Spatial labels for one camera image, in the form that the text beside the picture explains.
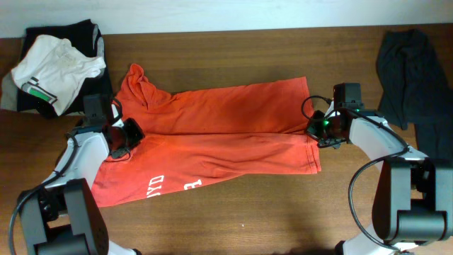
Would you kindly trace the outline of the red printed t-shirt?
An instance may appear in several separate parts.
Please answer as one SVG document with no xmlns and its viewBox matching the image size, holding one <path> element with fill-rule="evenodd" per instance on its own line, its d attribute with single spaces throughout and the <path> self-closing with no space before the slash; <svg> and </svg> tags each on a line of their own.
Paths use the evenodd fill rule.
<svg viewBox="0 0 453 255">
<path fill-rule="evenodd" d="M 228 181 L 246 174 L 316 174 L 319 149 L 305 132 L 313 113 L 305 77 L 171 94 L 132 64 L 117 99 L 144 133 L 94 181 L 98 206 Z"/>
</svg>

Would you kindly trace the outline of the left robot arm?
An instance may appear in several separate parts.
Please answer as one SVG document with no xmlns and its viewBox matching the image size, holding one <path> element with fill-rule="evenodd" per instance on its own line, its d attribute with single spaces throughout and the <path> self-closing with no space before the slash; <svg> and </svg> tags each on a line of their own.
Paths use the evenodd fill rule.
<svg viewBox="0 0 453 255">
<path fill-rule="evenodd" d="M 101 164 L 129 154 L 144 134 L 131 118 L 75 127 L 54 171 L 38 186 L 23 191 L 9 223 L 21 221 L 29 254 L 138 254 L 110 240 L 91 192 Z"/>
</svg>

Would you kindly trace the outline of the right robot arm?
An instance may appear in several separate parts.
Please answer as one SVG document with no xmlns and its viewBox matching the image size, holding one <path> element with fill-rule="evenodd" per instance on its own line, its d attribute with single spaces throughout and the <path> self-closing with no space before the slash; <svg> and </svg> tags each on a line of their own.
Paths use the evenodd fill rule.
<svg viewBox="0 0 453 255">
<path fill-rule="evenodd" d="M 350 212 L 361 233 L 339 242 L 335 254 L 410 254 L 416 247 L 452 236 L 452 161 L 433 159 L 414 149 L 382 115 L 370 110 L 317 110 L 306 132 L 320 148 L 348 143 L 369 157 L 348 186 Z M 380 175 L 372 224 L 364 227 L 355 210 L 353 189 L 371 166 Z"/>
</svg>

